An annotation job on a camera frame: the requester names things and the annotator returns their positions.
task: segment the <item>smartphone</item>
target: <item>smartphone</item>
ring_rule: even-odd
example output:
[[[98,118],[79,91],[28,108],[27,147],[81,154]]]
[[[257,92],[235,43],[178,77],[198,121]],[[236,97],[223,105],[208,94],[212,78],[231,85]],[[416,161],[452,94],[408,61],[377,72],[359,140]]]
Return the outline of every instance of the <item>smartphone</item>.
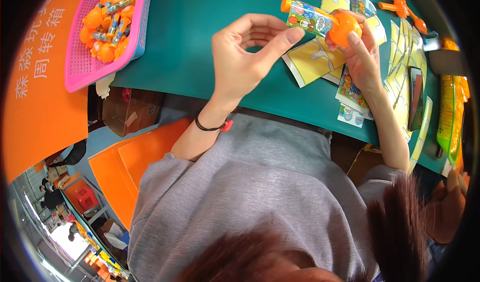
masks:
[[[422,127],[423,118],[423,75],[417,67],[408,67],[410,80],[410,112],[408,117],[408,129],[418,130]]]

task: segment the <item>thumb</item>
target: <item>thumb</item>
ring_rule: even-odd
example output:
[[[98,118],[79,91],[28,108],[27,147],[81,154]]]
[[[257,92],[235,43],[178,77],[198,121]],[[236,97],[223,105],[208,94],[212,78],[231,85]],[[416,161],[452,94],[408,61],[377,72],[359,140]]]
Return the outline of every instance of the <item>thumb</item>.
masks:
[[[367,47],[363,43],[363,41],[360,39],[360,37],[357,35],[356,32],[351,31],[348,33],[346,36],[346,40],[348,41],[348,44],[350,45],[350,48],[353,50],[353,52],[358,56],[360,61],[363,63],[363,66],[366,68],[370,68],[375,66],[373,62],[373,58],[370,55],[370,52],[368,51]]]
[[[265,66],[272,67],[273,64],[291,49],[305,35],[305,31],[300,27],[286,29],[282,33],[273,38],[264,48],[256,55],[256,61],[261,62]]]

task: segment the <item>pink basket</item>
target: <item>pink basket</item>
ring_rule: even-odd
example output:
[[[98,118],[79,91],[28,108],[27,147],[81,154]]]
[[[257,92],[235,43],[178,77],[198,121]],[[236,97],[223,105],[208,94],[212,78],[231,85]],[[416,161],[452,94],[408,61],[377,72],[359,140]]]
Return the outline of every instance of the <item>pink basket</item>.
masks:
[[[75,12],[65,56],[65,88],[68,92],[87,87],[101,78],[123,69],[130,61],[141,57],[145,52],[150,0],[136,0],[130,25],[129,44],[123,55],[111,63],[103,63],[91,56],[90,50],[85,48],[85,44],[80,41],[80,31],[83,27],[82,19],[99,1],[81,0]]]

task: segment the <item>teal table mat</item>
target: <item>teal table mat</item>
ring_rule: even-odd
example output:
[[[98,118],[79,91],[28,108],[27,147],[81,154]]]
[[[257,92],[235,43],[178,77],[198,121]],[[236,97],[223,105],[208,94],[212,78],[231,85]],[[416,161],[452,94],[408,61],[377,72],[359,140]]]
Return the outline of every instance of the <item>teal table mat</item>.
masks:
[[[145,54],[117,73],[112,86],[131,87],[165,93],[209,99],[213,93],[215,76],[211,50],[213,34],[246,13],[271,14],[282,20],[282,0],[151,0],[148,17]],[[321,0],[301,0],[320,6]],[[391,0],[371,0],[378,2]],[[412,3],[409,7],[422,17]],[[381,77],[385,79],[390,57],[390,20],[398,26],[395,13],[378,10],[387,43],[380,46]],[[307,33],[302,44],[314,37]],[[375,123],[365,120],[358,128],[337,120],[340,103],[335,99],[337,85],[319,79],[300,89],[283,60],[277,61],[270,73],[255,90],[245,96],[240,105],[315,126],[330,129],[353,138],[378,145]],[[425,95],[433,100],[431,123],[423,153],[418,163],[432,171],[441,172],[446,157],[435,158],[436,130],[440,102],[439,81],[431,70],[427,73]],[[417,141],[413,133],[410,151]]]

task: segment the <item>hand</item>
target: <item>hand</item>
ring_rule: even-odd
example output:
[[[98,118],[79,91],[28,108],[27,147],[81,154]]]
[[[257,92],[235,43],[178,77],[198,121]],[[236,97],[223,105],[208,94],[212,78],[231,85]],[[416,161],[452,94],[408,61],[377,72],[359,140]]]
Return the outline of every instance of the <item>hand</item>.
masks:
[[[273,64],[305,35],[271,15],[246,14],[212,37],[215,91],[212,99],[238,104],[268,74]],[[245,49],[262,46],[257,53]]]
[[[334,16],[337,13],[350,14],[355,17],[363,26],[362,37],[360,39],[355,32],[351,32],[347,36],[350,47],[342,47],[334,44],[327,33],[325,43],[329,50],[333,51],[338,48],[343,52],[353,83],[368,100],[371,93],[375,95],[383,87],[377,42],[363,15],[341,9],[334,10],[330,14]]]

